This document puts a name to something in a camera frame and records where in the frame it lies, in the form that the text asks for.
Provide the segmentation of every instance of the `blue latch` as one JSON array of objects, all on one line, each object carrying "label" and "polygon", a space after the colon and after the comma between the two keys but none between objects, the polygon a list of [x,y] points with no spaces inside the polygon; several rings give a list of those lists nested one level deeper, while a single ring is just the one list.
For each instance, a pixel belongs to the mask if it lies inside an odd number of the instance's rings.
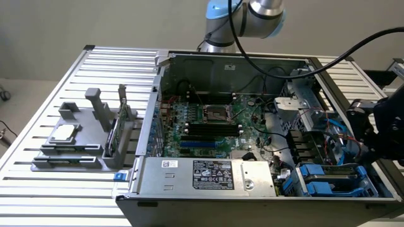
[{"label": "blue latch", "polygon": [[125,182],[126,181],[126,174],[125,173],[114,173],[113,181],[114,182]]}]

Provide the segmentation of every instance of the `capacitor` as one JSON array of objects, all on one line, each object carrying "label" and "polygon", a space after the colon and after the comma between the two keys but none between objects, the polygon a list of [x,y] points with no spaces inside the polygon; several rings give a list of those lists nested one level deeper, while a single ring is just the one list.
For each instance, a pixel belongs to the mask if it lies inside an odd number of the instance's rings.
[{"label": "capacitor", "polygon": [[248,101],[248,102],[246,102],[246,105],[248,105],[248,106],[253,106],[253,105],[254,105],[254,102],[253,102],[253,101]]}]

